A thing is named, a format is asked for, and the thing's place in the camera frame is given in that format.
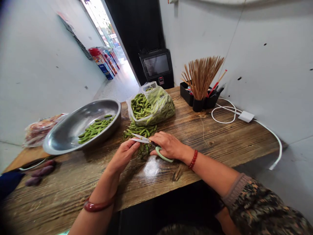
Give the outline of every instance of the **small screen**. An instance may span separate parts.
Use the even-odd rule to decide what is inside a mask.
[[[144,59],[143,63],[146,67],[147,73],[149,77],[158,75],[160,73],[164,73],[169,71],[169,63],[167,60],[167,55],[158,55],[153,58]]]

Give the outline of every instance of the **doorway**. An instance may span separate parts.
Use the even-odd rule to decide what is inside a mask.
[[[125,55],[122,42],[119,41],[118,33],[114,29],[114,24],[112,25],[110,21],[110,13],[105,10],[101,0],[81,0],[81,2],[102,38],[104,45],[114,50],[121,64],[116,76],[99,89],[94,100],[115,98],[121,102],[125,101],[138,92],[140,83]]]

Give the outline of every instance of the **red beaded bracelet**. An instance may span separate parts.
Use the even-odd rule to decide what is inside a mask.
[[[197,159],[197,155],[198,155],[198,150],[195,150],[195,155],[193,156],[192,162],[190,163],[190,165],[188,167],[189,169],[193,168],[193,166],[194,166],[194,164],[196,162],[196,159]]]
[[[89,198],[90,197],[88,197],[84,203],[84,209],[88,212],[98,212],[98,211],[103,211],[107,209],[108,207],[110,207],[115,201],[116,194],[108,201],[103,202],[103,203],[98,203],[98,204],[91,203],[89,201]]]

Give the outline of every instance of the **scissor blade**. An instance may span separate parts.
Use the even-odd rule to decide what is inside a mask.
[[[141,135],[138,135],[138,134],[134,134],[134,133],[132,133],[132,135],[136,136],[136,137],[137,137],[137,138],[139,138],[139,139],[142,139],[142,140],[147,140],[147,141],[149,141],[149,139],[148,139],[148,138],[146,138],[146,137],[143,137],[143,136],[141,136]]]
[[[141,143],[145,143],[145,144],[149,144],[149,140],[141,140],[141,139],[131,139],[137,142],[141,142]]]

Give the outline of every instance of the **electrical cord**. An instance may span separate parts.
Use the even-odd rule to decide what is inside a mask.
[[[229,106],[221,106],[221,105],[217,104],[219,107],[216,107],[216,108],[215,108],[215,109],[213,109],[213,110],[212,110],[212,112],[211,112],[211,116],[212,116],[212,118],[214,119],[214,121],[216,121],[216,122],[218,122],[218,123],[222,123],[222,124],[229,124],[229,123],[234,122],[234,121],[235,121],[235,119],[236,119],[236,114],[240,115],[240,113],[238,113],[238,112],[237,112],[237,110],[238,110],[239,112],[241,112],[241,113],[242,113],[242,111],[241,111],[241,110],[239,110],[239,109],[237,109],[237,108],[234,106],[234,104],[233,104],[232,102],[230,102],[229,100],[227,100],[227,99],[223,99],[223,98],[219,98],[219,99],[228,101],[228,102],[229,102],[229,103],[230,103],[233,107],[229,107]],[[220,121],[217,121],[217,120],[214,118],[214,116],[213,116],[213,112],[214,112],[214,110],[219,109],[219,108],[223,108],[223,109],[226,109],[226,110],[228,110],[228,111],[233,112],[233,113],[234,113],[234,119],[233,119],[232,121],[230,121],[230,122],[220,122]]]
[[[33,169],[33,168],[35,168],[35,167],[37,167],[37,166],[39,166],[40,164],[42,164],[42,163],[44,163],[47,159],[49,158],[49,156],[48,157],[46,157],[44,160],[42,160],[40,163],[38,163],[38,164],[36,164],[36,165],[34,165],[34,166],[31,166],[31,167],[29,167],[29,168],[26,168],[26,169],[24,169],[24,168],[19,168],[19,170],[20,171],[26,171],[26,170],[30,170],[30,169]]]
[[[226,100],[226,101],[229,102],[233,107],[230,107],[230,106],[221,106],[221,105],[217,104],[219,107],[216,107],[216,108],[213,109],[212,112],[211,112],[212,118],[214,119],[214,121],[216,121],[216,122],[218,122],[218,123],[222,123],[222,124],[229,124],[229,123],[234,122],[235,119],[236,119],[236,114],[240,115],[240,114],[242,113],[242,111],[239,110],[239,109],[237,109],[237,108],[235,107],[235,105],[234,105],[232,102],[230,102],[229,100],[223,99],[223,98],[219,98],[219,99],[221,99],[221,100]],[[223,108],[223,109],[226,109],[226,110],[228,110],[228,111],[233,112],[233,113],[234,113],[234,118],[233,118],[233,120],[230,121],[230,122],[220,122],[220,121],[217,121],[217,120],[214,118],[214,116],[213,116],[213,112],[214,112],[214,110],[219,109],[219,108]],[[276,161],[275,161],[275,162],[270,166],[270,168],[269,168],[269,170],[274,170],[274,168],[276,167],[277,163],[280,161],[281,155],[282,155],[283,146],[282,146],[282,144],[281,144],[281,141],[280,141],[280,139],[278,138],[278,136],[277,136],[273,131],[271,131],[270,129],[268,129],[264,124],[260,123],[260,122],[257,121],[257,120],[254,120],[254,119],[253,119],[253,121],[259,123],[259,124],[260,124],[261,126],[263,126],[265,129],[267,129],[270,133],[272,133],[272,134],[275,136],[275,138],[277,139],[278,143],[279,143],[279,156],[278,156],[278,158],[276,159]]]

